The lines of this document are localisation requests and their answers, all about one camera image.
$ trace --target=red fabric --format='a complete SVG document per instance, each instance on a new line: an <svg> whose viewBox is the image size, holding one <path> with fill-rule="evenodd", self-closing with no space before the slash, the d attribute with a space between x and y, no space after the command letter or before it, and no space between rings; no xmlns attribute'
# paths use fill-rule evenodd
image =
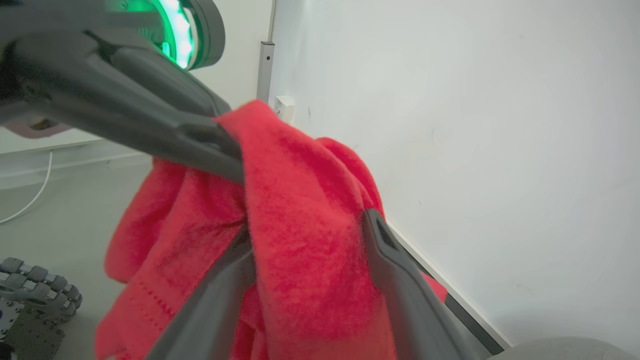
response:
<svg viewBox="0 0 640 360"><path fill-rule="evenodd" d="M248 221L257 282L244 296L232 359L394 359L360 228L364 209L383 211L365 165L261 102L216 120L242 146L245 187L154 160L106 256L107 274L127 286L98 327L96 356L143 359Z"/></svg>

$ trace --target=baseboard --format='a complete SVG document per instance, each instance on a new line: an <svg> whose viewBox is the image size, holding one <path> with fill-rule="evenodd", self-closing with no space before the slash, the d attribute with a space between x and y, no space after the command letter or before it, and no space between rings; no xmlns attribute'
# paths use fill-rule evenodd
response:
<svg viewBox="0 0 640 360"><path fill-rule="evenodd" d="M449 295L491 336L503 349L511 348L513 342L492 323L486 315L470 301L470 299L423 253L415 244L407 238L396 226L387 222L387 225L394 232L398 242L413 256L422 267L440 284L442 284Z"/></svg>
<svg viewBox="0 0 640 360"><path fill-rule="evenodd" d="M60 149L6 154L0 156L0 190L42 183L47 173L49 151L53 151L50 181L81 172L143 166L151 162L149 155L107 140Z"/></svg>

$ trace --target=red towel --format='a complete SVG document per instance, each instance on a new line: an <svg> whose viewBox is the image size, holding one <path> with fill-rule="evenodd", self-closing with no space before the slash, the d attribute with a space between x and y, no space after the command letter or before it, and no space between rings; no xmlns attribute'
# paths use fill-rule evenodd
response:
<svg viewBox="0 0 640 360"><path fill-rule="evenodd" d="M107 274L127 286L99 325L96 356L143 359L248 221L257 282L232 359L395 359L360 227L362 211L382 213L382 203L360 158L258 101L216 121L242 146L245 187L154 160L106 256Z"/></svg>

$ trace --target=red cloth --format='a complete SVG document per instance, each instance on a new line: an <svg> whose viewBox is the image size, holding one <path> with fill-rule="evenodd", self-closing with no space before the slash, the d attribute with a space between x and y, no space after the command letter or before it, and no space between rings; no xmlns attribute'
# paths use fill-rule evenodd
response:
<svg viewBox="0 0 640 360"><path fill-rule="evenodd" d="M154 160L106 256L107 274L127 286L98 327L97 358L143 359L248 221L257 282L232 359L395 359L362 239L362 211L383 211L362 161L258 101L216 121L242 146L245 187Z"/></svg>

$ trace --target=white wall outlet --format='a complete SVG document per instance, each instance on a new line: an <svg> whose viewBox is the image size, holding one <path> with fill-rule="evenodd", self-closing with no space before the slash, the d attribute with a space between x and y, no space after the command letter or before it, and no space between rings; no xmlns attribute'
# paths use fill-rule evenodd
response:
<svg viewBox="0 0 640 360"><path fill-rule="evenodd" d="M296 103L289 96L276 96L276 106L273 111L278 114L280 120L287 124L293 124L293 113Z"/></svg>

